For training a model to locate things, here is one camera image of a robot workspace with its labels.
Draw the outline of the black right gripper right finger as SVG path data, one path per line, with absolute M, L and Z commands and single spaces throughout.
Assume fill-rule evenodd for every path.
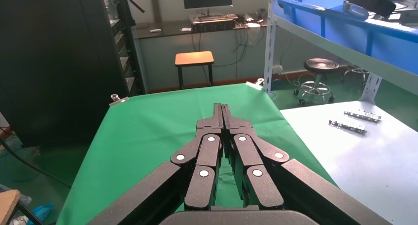
M 245 206 L 259 211 L 246 224 L 385 225 L 387 220 L 296 159 L 259 138 L 248 120 L 223 105 L 227 154 Z

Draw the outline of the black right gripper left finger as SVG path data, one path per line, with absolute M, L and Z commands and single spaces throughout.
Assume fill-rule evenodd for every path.
M 222 105 L 197 121 L 196 134 L 128 191 L 108 205 L 91 225 L 156 225 L 180 206 L 208 210 L 214 204 L 222 157 Z

